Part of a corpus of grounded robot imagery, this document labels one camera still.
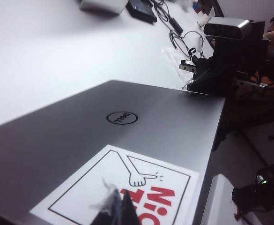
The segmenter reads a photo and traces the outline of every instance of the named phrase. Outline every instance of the white table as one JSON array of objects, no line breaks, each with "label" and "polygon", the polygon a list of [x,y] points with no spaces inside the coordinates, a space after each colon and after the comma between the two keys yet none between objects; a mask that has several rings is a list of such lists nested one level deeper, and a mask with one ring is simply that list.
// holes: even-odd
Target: white table
[{"label": "white table", "polygon": [[[183,81],[163,47],[169,30],[120,16],[79,9],[79,0],[0,0],[0,125],[111,79],[181,90]],[[169,3],[184,29],[202,32],[193,9]],[[197,46],[190,34],[188,45]],[[205,43],[204,54],[213,52]],[[209,152],[203,157],[207,165]],[[204,174],[200,174],[189,216],[191,224]]]}]

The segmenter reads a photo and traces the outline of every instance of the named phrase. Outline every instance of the sticker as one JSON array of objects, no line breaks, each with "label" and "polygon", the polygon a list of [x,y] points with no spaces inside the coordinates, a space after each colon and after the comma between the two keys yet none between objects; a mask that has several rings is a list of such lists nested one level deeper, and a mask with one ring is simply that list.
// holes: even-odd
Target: sticker
[{"label": "sticker", "polygon": [[53,225],[89,225],[106,183],[115,185],[121,198],[129,191],[142,225],[180,225],[197,178],[197,172],[107,145],[30,212]]}]

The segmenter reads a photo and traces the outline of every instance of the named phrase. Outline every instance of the laptop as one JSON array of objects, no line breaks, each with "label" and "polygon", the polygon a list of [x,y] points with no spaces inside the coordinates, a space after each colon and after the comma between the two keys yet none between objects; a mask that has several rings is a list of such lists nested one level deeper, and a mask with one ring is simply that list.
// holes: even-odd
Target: laptop
[{"label": "laptop", "polygon": [[106,145],[199,173],[198,198],[223,104],[109,81],[0,126],[0,217],[50,224],[30,210]]}]

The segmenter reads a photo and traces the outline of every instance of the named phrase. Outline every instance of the black device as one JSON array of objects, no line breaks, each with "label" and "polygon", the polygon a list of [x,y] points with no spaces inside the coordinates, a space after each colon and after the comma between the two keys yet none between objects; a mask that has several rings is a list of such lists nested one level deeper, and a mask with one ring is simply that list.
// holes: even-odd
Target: black device
[{"label": "black device", "polygon": [[238,207],[236,219],[250,211],[274,209],[274,164],[257,172],[255,184],[234,188],[232,200]]},{"label": "black device", "polygon": [[263,76],[274,80],[274,54],[267,53],[269,40],[263,38],[264,26],[265,22],[211,18],[204,32],[216,38],[213,56],[199,58],[195,66],[182,60],[179,66],[194,72],[187,90],[220,96],[233,94],[238,86],[273,90],[261,83]]},{"label": "black device", "polygon": [[157,18],[151,8],[153,5],[148,0],[129,0],[126,8],[130,15],[139,20],[155,23]]}]

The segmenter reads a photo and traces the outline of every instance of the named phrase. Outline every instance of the electronic device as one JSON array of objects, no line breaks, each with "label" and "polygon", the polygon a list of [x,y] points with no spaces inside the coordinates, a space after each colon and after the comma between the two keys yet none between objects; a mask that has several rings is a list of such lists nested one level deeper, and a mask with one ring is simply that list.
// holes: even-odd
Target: electronic device
[{"label": "electronic device", "polygon": [[232,199],[238,207],[236,219],[250,211],[274,209],[274,165],[259,170],[255,184],[234,188]]},{"label": "electronic device", "polygon": [[47,225],[30,210],[107,144],[204,174],[223,105],[109,81],[8,122],[0,126],[0,216]]},{"label": "electronic device", "polygon": [[204,33],[209,36],[243,39],[252,31],[248,20],[211,17],[204,27]]},{"label": "electronic device", "polygon": [[125,8],[128,0],[82,0],[81,9],[104,10],[120,14]]},{"label": "electronic device", "polygon": [[264,27],[265,22],[211,18],[204,32],[216,36],[213,56],[199,58],[195,66],[182,60],[179,66],[194,72],[187,90],[220,96],[233,94],[239,86],[274,90],[261,82],[263,76],[274,80],[274,55],[267,53],[269,40],[263,38]]},{"label": "electronic device", "polygon": [[130,15],[139,20],[155,23],[157,18],[151,8],[153,5],[148,0],[129,0],[126,8]]}]

